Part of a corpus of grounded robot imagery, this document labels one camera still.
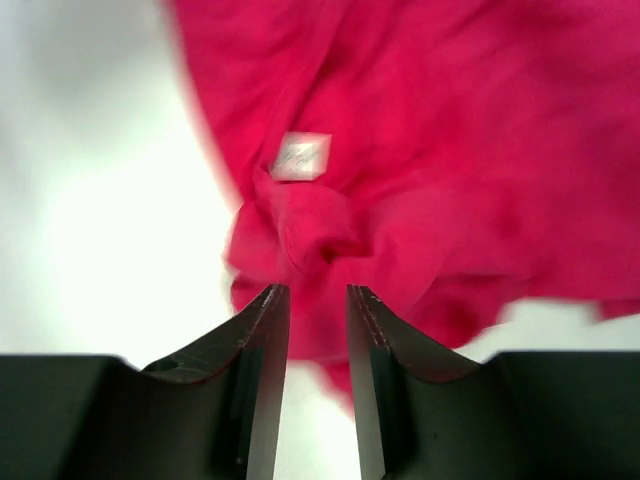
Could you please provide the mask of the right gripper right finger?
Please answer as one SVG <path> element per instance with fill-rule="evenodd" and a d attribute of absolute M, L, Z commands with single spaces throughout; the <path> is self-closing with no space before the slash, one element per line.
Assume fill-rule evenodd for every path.
<path fill-rule="evenodd" d="M 347 290 L 365 479 L 635 479 L 639 356 L 504 352 L 477 363 Z"/>

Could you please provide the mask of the red t shirt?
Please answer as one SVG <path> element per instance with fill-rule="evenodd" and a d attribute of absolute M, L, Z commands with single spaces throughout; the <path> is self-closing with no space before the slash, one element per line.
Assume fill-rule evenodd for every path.
<path fill-rule="evenodd" d="M 242 204 L 231 301 L 351 389 L 364 285 L 450 348 L 523 297 L 639 310 L 635 1 L 174 1 Z"/>

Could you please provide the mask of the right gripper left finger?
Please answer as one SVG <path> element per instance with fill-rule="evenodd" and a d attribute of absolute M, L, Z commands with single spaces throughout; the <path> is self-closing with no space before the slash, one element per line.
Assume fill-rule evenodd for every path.
<path fill-rule="evenodd" d="M 143 369 L 114 356 L 3 356 L 2 477 L 271 478 L 289 313 L 287 287 L 270 286 Z"/>

